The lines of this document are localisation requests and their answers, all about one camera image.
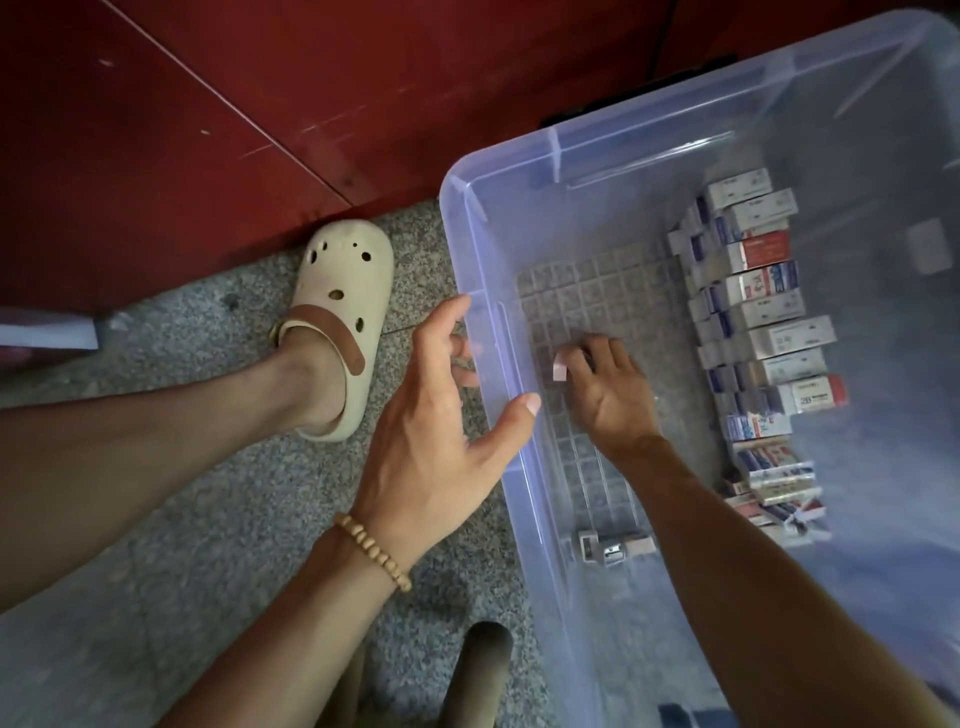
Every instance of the plastic container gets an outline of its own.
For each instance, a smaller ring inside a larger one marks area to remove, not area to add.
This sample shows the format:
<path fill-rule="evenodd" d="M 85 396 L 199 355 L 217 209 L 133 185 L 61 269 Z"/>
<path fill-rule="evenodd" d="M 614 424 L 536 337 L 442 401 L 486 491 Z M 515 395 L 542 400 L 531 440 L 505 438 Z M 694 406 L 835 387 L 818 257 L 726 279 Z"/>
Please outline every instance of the plastic container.
<path fill-rule="evenodd" d="M 668 436 L 715 477 L 723 449 L 663 238 L 705 183 L 761 165 L 796 195 L 807 312 L 832 316 L 828 363 L 851 399 L 794 419 L 834 539 L 791 553 L 960 694 L 960 34 L 904 11 L 477 152 L 444 181 L 488 417 L 523 391 L 547 400 L 503 486 L 565 725 L 725 705 L 659 556 L 578 558 L 578 529 L 642 527 L 643 513 L 568 429 L 543 359 L 577 328 L 627 339 Z"/>

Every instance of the wooden bead bracelet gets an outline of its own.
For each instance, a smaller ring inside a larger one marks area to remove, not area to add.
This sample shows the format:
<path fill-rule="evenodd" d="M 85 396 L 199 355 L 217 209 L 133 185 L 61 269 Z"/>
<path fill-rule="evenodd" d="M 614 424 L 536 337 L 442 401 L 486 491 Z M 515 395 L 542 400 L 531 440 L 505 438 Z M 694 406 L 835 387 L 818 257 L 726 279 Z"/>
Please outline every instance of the wooden bead bracelet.
<path fill-rule="evenodd" d="M 372 561 L 383 567 L 383 570 L 390 574 L 390 577 L 396 582 L 396 585 L 400 587 L 402 592 L 406 593 L 413 589 L 414 585 L 413 582 L 410 581 L 410 577 L 403 573 L 403 570 L 397 562 L 390 557 L 389 553 L 376 544 L 373 536 L 367 533 L 367 529 L 363 527 L 362 523 L 359 523 L 346 513 L 337 513 L 333 517 L 333 522 L 343 528 L 350 535 L 350 538 L 364 550 L 364 553 L 370 556 Z"/>

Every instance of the stool leg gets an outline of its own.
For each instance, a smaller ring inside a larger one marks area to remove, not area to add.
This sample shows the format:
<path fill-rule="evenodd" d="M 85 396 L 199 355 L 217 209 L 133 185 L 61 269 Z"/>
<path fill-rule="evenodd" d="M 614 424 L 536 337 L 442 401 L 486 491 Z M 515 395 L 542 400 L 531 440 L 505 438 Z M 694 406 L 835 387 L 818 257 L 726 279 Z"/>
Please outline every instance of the stool leg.
<path fill-rule="evenodd" d="M 500 706 L 514 639 L 493 621 L 470 627 L 446 689 L 437 728 L 492 728 Z"/>
<path fill-rule="evenodd" d="M 326 701 L 315 728 L 353 728 L 360 701 L 360 686 L 363 682 L 363 665 L 366 649 L 362 643 L 353 653 L 347 669 L 337 681 L 337 687 Z"/>

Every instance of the fingernail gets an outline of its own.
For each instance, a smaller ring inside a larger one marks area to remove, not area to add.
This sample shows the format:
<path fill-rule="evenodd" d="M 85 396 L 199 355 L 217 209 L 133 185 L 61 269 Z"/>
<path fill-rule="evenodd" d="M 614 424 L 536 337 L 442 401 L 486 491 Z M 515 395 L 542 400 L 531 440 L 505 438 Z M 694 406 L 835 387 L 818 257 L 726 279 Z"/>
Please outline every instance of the fingernail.
<path fill-rule="evenodd" d="M 540 405 L 542 404 L 540 401 L 540 395 L 536 392 L 531 392 L 523 400 L 523 404 L 527 409 L 530 410 L 530 414 L 532 414 L 534 417 L 537 417 L 537 413 L 540 412 Z"/>

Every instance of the floor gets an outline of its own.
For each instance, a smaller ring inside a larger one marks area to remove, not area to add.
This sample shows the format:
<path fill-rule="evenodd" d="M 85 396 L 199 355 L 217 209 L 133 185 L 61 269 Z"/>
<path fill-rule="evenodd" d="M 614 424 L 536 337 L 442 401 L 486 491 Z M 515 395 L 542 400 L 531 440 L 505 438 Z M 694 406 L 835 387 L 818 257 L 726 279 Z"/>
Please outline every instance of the floor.
<path fill-rule="evenodd" d="M 333 513 L 346 509 L 373 426 L 400 382 L 409 329 L 455 292 L 435 202 L 377 221 L 396 277 L 370 404 L 341 445 L 275 437 L 237 453 L 172 497 L 122 542 L 0 619 L 0 714 L 11 726 L 146 726 L 270 602 Z M 103 349 L 0 386 L 0 406 L 134 392 L 255 361 L 289 301 L 299 252 L 275 255 L 115 315 Z M 486 428 L 478 398 L 468 434 Z M 551 699 L 503 495 L 412 573 L 372 629 L 366 701 L 432 717 L 468 627 L 513 632 L 502 726 L 553 725 Z"/>

